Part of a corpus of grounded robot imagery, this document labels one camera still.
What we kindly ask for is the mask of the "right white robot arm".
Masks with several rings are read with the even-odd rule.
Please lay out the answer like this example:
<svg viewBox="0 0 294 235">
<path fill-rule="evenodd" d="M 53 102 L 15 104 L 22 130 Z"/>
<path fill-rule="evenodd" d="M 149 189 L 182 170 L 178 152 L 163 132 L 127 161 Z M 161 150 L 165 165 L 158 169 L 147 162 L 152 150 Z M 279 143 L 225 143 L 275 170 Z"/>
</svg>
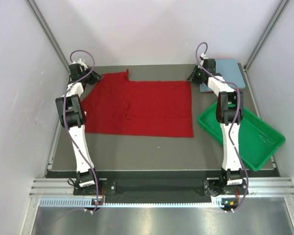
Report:
<svg viewBox="0 0 294 235">
<path fill-rule="evenodd" d="M 205 84 L 217 96 L 216 120 L 223 139 L 223 162 L 219 188 L 229 194 L 244 183 L 244 167 L 239 154 L 239 130 L 244 115 L 243 92 L 216 72 L 215 59 L 202 54 L 197 58 L 188 82 Z"/>
</svg>

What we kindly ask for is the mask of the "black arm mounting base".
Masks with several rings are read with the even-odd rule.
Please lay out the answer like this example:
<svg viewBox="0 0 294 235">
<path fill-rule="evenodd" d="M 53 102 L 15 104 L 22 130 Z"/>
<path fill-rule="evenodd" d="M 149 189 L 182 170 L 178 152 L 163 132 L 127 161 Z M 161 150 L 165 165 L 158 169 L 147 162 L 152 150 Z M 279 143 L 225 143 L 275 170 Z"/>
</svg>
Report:
<svg viewBox="0 0 294 235">
<path fill-rule="evenodd" d="M 245 174 L 241 186 L 224 187 L 221 170 L 213 171 L 98 171 L 98 184 L 77 188 L 69 179 L 73 194 L 104 197 L 112 203 L 210 202 L 212 196 L 236 198 L 247 191 Z"/>
</svg>

